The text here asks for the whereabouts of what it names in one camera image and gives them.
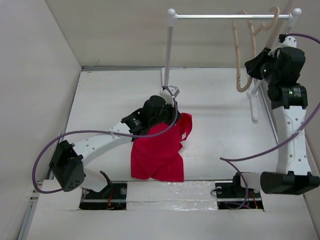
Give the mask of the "red t-shirt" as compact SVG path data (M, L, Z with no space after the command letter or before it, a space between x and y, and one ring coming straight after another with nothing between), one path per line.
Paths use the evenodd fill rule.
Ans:
M130 156L131 177L138 180L183 182L184 161L179 151L192 129L192 115L182 113L176 125L165 133L136 139Z

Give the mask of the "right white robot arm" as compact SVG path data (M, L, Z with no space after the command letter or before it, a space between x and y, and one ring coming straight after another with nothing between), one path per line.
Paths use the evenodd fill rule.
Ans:
M307 158L305 119L307 90L299 84L305 53L296 47L264 48L244 66L249 76L267 83L267 96L276 123L278 160L274 172L236 174L231 191L242 197L249 189L265 194L302 195L320 185Z

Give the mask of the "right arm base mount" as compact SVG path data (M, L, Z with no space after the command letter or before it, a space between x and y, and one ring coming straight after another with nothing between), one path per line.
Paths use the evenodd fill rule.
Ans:
M260 192L254 192L252 188L246 189L241 186L242 178L236 173L232 180L219 180L214 183L210 194L216 197L217 207L219 210L231 210L240 207L245 210L263 210L264 205Z

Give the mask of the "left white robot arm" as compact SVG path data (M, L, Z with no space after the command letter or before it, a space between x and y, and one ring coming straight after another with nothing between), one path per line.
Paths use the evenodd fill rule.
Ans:
M124 117L109 130L94 130L94 136L76 143L61 141L49 163L49 169L64 192L70 192L85 181L85 166L106 152L140 138L151 138L150 129L167 124L169 128L179 118L178 104L163 97L151 96L143 105Z

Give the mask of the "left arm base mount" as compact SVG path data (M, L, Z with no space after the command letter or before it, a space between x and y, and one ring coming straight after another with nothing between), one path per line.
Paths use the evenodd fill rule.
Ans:
M112 182L109 176L100 171L106 186L99 192L83 189L79 203L81 210L122 211L127 209L127 182Z

